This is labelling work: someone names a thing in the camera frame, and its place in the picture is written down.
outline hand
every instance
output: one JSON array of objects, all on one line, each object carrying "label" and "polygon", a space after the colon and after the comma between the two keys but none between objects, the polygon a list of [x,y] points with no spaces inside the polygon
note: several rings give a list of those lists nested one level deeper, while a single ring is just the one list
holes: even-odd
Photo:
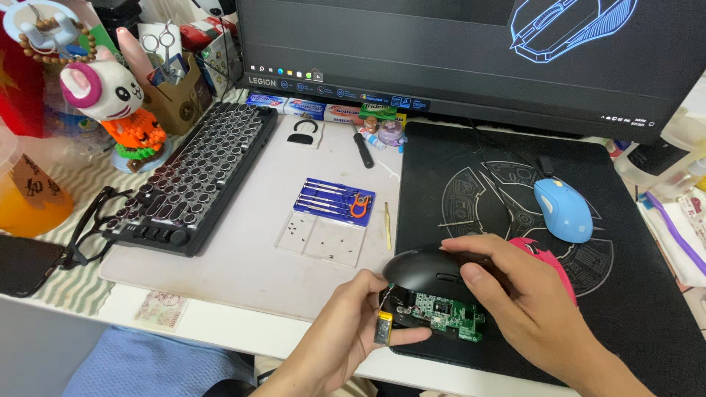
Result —
[{"label": "hand", "polygon": [[532,364],[584,397],[652,396],[593,336],[550,265],[496,235],[441,244],[446,251],[491,257],[496,268],[466,263],[461,276],[508,343]]},{"label": "hand", "polygon": [[[378,294],[387,281],[364,269],[339,285],[297,348],[253,396],[318,396],[343,386],[370,353],[378,320]],[[426,340],[428,328],[398,329],[390,345]]]}]

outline mechanical keyboard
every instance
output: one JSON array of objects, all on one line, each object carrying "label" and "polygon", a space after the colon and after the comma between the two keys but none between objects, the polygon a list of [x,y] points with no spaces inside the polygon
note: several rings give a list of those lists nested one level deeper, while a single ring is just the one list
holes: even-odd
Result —
[{"label": "mechanical keyboard", "polygon": [[107,223],[117,244],[191,257],[208,238],[277,122],[269,107],[219,102]]}]

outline black eyeglasses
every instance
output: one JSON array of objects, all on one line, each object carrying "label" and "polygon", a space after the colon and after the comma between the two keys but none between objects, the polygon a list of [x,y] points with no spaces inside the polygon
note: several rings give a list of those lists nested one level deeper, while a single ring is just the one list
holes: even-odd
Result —
[{"label": "black eyeglasses", "polygon": [[[81,216],[81,219],[78,221],[78,225],[76,225],[76,229],[71,235],[71,241],[68,243],[68,248],[66,249],[66,255],[71,258],[71,260],[64,263],[62,266],[64,270],[71,270],[79,264],[82,266],[87,266],[90,262],[101,259],[108,252],[110,247],[112,247],[115,243],[115,240],[106,239],[106,243],[100,252],[91,258],[86,258],[86,256],[79,250],[79,247],[90,236],[101,235],[105,231],[101,230],[101,226],[116,218],[115,215],[101,216],[101,212],[105,204],[118,197],[125,197],[129,199],[129,195],[132,192],[132,189],[117,191],[112,186],[106,186],[101,189],[100,193],[93,199],[90,206],[88,206],[86,212],[84,212],[83,216]],[[86,233],[83,233],[83,230],[91,218],[93,218],[93,226]]]}]

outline blue cloth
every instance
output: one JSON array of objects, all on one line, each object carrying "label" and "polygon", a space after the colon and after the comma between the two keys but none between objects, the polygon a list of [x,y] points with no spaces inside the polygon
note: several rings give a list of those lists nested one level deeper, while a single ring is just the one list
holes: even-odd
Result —
[{"label": "blue cloth", "polygon": [[223,379],[255,384],[253,367],[235,352],[110,326],[63,397],[201,397]]}]

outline pink computer mouse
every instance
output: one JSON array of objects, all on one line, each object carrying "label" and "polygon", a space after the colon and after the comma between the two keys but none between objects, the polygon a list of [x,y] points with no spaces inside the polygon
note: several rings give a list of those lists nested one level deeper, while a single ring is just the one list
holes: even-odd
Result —
[{"label": "pink computer mouse", "polygon": [[568,292],[569,297],[574,302],[574,304],[578,306],[578,304],[576,303],[576,294],[573,292],[573,286],[571,285],[571,281],[569,281],[569,276],[566,275],[564,267],[561,265],[561,263],[559,263],[559,261],[556,259],[554,254],[551,253],[551,251],[542,251],[540,249],[542,247],[540,243],[534,241],[533,239],[528,239],[524,237],[517,237],[515,239],[512,239],[510,240],[510,243],[527,252],[528,254],[532,255],[533,257],[539,259],[540,261],[550,264],[551,267],[553,267],[554,270],[559,273],[559,278],[561,279],[561,283],[564,285],[566,292]]}]

